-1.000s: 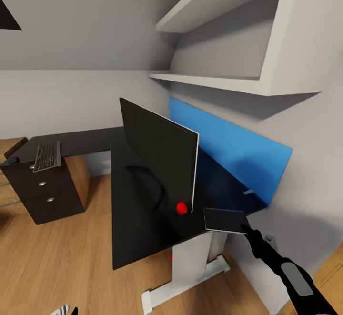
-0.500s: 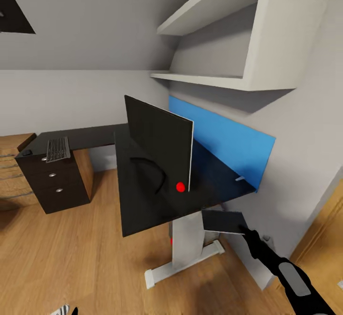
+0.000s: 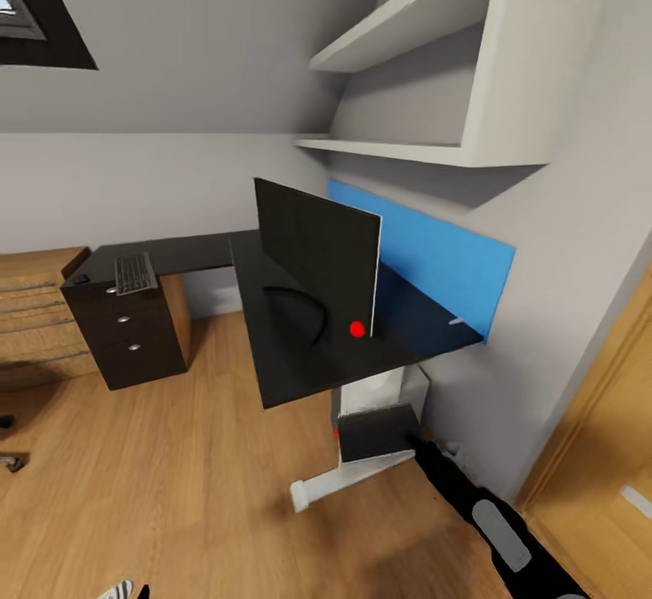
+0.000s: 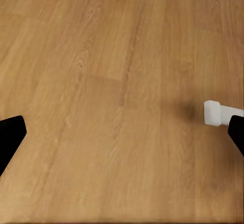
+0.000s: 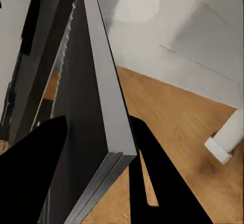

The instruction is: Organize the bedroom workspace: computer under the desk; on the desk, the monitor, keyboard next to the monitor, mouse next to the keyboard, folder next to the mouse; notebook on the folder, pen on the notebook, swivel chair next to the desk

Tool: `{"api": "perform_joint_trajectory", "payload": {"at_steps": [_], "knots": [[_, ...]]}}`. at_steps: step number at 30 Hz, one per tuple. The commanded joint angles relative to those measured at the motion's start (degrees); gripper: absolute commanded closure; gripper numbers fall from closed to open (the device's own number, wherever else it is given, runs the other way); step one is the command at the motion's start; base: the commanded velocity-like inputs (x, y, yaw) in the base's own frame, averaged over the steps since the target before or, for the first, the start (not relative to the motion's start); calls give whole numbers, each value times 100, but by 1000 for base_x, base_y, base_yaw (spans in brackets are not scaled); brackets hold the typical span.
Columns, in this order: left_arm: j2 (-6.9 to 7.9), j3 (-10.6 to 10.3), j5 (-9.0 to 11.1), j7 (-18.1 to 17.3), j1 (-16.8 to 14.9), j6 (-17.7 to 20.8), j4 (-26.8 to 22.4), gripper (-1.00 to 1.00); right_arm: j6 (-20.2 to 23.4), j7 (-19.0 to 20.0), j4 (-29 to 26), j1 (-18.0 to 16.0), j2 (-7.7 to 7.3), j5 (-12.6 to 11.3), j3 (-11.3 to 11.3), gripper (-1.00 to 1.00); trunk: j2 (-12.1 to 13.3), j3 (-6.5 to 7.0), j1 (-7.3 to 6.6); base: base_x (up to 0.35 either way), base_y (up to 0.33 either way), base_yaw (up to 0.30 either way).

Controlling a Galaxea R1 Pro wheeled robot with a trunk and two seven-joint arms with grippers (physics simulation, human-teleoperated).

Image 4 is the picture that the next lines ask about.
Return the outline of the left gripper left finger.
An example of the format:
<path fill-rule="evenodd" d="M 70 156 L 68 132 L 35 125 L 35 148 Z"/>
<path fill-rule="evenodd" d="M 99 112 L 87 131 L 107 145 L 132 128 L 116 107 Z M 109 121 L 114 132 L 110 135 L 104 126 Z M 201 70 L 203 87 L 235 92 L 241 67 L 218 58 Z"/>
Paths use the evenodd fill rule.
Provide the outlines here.
<path fill-rule="evenodd" d="M 22 115 L 0 121 L 0 176 L 26 136 Z"/>

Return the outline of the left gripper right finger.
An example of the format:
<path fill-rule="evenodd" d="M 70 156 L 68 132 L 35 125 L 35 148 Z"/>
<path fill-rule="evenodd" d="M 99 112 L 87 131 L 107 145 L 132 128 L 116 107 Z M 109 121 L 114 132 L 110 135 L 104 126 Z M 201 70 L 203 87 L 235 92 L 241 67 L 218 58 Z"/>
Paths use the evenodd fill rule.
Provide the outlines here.
<path fill-rule="evenodd" d="M 228 134 L 244 156 L 244 117 L 232 116 L 228 126 Z"/>

